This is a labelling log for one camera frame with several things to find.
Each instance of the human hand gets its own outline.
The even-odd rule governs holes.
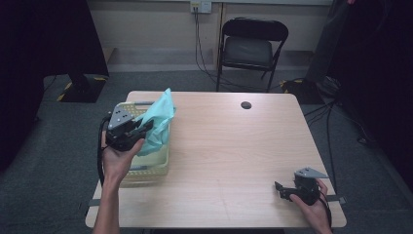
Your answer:
[[[316,178],[317,184],[319,185],[320,192],[324,195],[327,195],[327,186],[319,179]],[[318,233],[318,234],[330,234],[331,228],[328,223],[327,213],[325,210],[325,206],[322,204],[321,201],[317,200],[312,206],[308,206],[305,204],[301,198],[299,198],[295,194],[289,195],[289,198],[292,202],[297,205],[297,207],[301,210],[304,217],[310,223],[311,227]],[[325,197],[320,194],[320,198],[326,203]]]
[[[102,146],[105,147],[106,134],[103,132]],[[142,148],[144,139],[141,138],[129,151],[121,152],[110,146],[102,152],[102,161],[104,169],[105,183],[120,184],[122,179],[127,175],[133,156]]]

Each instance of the chair backrest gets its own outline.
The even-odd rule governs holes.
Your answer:
[[[225,36],[284,42],[288,37],[288,28],[275,20],[234,18],[224,23],[222,39]]]

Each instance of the human arm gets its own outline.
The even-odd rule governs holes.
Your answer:
[[[143,141],[144,139],[140,139],[130,151],[126,152],[111,147],[103,150],[104,183],[93,234],[120,233],[119,186],[131,167],[133,156],[142,148]]]
[[[327,194],[327,186],[319,179],[316,178],[319,190],[322,194]],[[327,213],[325,206],[321,201],[317,200],[312,206],[305,204],[297,195],[291,194],[289,198],[297,205],[301,210],[304,217],[307,219],[311,227],[318,234],[331,234],[331,228],[328,223]],[[320,194],[320,198],[326,203],[325,197]]]

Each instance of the forearm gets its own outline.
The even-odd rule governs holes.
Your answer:
[[[94,223],[94,234],[120,233],[119,229],[119,183],[105,180],[100,197],[99,210]]]

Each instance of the wooden table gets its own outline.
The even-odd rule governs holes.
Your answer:
[[[131,92],[150,101],[160,92]],[[292,95],[172,92],[169,173],[161,181],[120,189],[120,225],[142,228],[307,227],[280,198],[274,181],[294,187],[293,173],[326,174],[300,106]],[[248,101],[252,107],[243,109]],[[334,194],[329,179],[323,180]],[[100,197],[100,185],[94,198]],[[330,202],[333,227],[346,225]],[[86,218],[94,226],[97,207]]]

